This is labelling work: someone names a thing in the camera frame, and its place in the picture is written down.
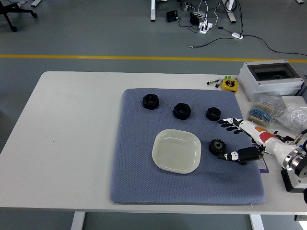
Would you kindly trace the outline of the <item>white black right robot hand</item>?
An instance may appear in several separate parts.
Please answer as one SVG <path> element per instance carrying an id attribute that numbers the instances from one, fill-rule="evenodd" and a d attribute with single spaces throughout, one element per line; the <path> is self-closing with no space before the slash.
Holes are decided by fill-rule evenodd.
<path id="1" fill-rule="evenodd" d="M 234 133 L 244 132 L 251 137 L 264 151 L 274 155 L 277 162 L 283 167 L 289 167 L 295 154 L 302 153 L 302 149 L 294 144 L 287 144 L 274 134 L 248 120 L 239 118 L 226 118 L 218 121 L 222 127 Z"/>

